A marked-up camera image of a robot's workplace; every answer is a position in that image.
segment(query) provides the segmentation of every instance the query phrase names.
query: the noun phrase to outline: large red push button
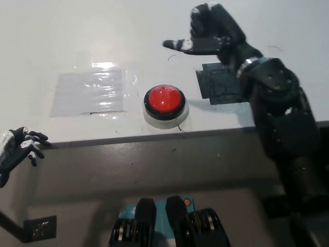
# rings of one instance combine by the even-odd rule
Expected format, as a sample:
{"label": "large red push button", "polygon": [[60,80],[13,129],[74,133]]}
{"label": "large red push button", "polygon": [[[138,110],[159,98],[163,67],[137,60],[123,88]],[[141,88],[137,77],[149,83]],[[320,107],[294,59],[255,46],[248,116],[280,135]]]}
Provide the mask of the large red push button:
{"label": "large red push button", "polygon": [[176,119],[185,109],[186,98],[181,90],[171,85],[159,85],[145,94],[144,108],[157,120]]}
{"label": "large red push button", "polygon": [[154,87],[149,94],[150,106],[159,112],[168,113],[175,111],[182,102],[182,95],[174,86],[160,85]]}

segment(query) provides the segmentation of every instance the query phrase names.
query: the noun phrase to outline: black tape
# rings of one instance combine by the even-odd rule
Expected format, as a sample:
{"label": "black tape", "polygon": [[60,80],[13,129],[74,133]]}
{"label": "black tape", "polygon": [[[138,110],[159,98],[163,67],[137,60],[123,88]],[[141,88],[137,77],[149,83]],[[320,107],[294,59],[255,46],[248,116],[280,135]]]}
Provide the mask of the black tape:
{"label": "black tape", "polygon": [[221,63],[203,64],[202,67],[204,70],[196,71],[202,99],[209,99],[212,105],[247,102],[230,67]]}

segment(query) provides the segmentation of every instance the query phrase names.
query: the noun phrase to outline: white and black robotic hand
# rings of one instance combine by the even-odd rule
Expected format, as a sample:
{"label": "white and black robotic hand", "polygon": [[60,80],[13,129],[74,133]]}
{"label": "white and black robotic hand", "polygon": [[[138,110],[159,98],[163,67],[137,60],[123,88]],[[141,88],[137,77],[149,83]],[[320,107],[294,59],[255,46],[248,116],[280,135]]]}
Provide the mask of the white and black robotic hand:
{"label": "white and black robotic hand", "polygon": [[42,133],[30,131],[26,127],[8,130],[0,136],[0,188],[9,179],[9,173],[26,157],[36,166],[36,157],[44,158],[36,142],[43,146],[51,146],[48,137]]}

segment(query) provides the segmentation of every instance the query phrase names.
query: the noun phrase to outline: red button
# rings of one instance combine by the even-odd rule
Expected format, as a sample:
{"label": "red button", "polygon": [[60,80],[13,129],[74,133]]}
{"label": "red button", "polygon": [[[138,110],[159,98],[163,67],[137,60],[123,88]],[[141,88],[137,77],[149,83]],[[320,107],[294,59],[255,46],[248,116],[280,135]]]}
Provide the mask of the red button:
{"label": "red button", "polygon": [[174,86],[157,86],[149,94],[151,107],[159,112],[167,113],[175,111],[181,102],[181,94]]}

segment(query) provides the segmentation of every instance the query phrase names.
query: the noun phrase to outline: button base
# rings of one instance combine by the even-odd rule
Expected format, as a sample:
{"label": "button base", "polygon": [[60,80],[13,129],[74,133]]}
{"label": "button base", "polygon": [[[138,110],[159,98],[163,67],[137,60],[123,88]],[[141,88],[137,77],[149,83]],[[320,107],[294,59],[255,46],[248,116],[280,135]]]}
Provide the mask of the button base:
{"label": "button base", "polygon": [[162,129],[162,130],[173,129],[173,128],[181,125],[185,121],[187,116],[189,115],[189,104],[187,103],[187,100],[186,100],[182,113],[178,117],[176,117],[172,120],[155,119],[148,114],[145,107],[143,108],[143,115],[144,115],[146,122],[149,125],[152,125],[154,128]]}

